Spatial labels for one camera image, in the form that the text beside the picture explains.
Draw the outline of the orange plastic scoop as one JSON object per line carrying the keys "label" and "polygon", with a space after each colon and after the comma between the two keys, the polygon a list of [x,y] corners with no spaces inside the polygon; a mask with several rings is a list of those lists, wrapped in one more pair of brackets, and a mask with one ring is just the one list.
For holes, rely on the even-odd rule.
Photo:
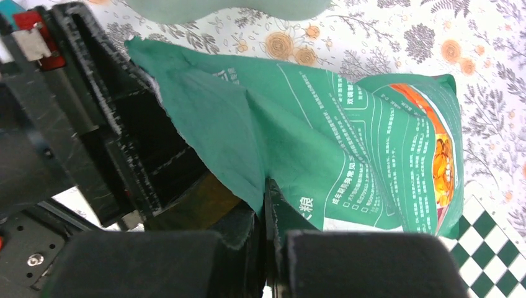
{"label": "orange plastic scoop", "polygon": [[205,230],[240,202],[240,198],[208,173],[172,207],[147,220],[143,226],[148,231]]}

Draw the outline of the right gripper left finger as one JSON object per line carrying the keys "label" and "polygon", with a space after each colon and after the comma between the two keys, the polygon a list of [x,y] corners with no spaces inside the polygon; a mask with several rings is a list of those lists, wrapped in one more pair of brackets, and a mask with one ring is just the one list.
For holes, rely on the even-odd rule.
{"label": "right gripper left finger", "polygon": [[82,232],[42,297],[260,297],[262,225],[239,203],[208,230]]}

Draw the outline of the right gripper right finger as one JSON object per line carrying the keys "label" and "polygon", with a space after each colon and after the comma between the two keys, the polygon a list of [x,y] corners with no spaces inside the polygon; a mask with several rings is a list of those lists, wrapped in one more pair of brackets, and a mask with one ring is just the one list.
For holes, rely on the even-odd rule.
{"label": "right gripper right finger", "polygon": [[466,297],[458,267],[431,235],[322,232],[265,182],[267,283],[274,297]]}

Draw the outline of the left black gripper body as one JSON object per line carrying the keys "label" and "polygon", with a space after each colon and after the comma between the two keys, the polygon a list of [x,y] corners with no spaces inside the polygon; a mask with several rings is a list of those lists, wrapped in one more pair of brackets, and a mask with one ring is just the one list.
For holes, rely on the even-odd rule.
{"label": "left black gripper body", "polygon": [[1,217],[76,188],[123,215],[123,122],[104,70],[123,61],[87,6],[36,7],[1,35]]}

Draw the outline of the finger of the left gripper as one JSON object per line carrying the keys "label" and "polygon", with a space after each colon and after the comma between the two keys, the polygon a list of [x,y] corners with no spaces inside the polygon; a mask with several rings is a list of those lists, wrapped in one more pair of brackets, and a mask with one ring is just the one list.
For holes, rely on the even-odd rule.
{"label": "finger of the left gripper", "polygon": [[206,173],[206,166],[179,135],[146,73],[114,45],[85,4],[59,4],[51,15],[117,135],[138,186],[138,210],[145,216],[164,212]]}

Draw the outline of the green dog food bag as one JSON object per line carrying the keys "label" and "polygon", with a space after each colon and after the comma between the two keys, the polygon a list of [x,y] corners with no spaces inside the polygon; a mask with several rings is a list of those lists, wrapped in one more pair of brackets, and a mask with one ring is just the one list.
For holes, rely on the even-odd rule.
{"label": "green dog food bag", "polygon": [[319,230],[456,238],[463,140],[450,74],[351,82],[280,60],[134,38],[180,136],[234,195],[262,209],[265,180]]}

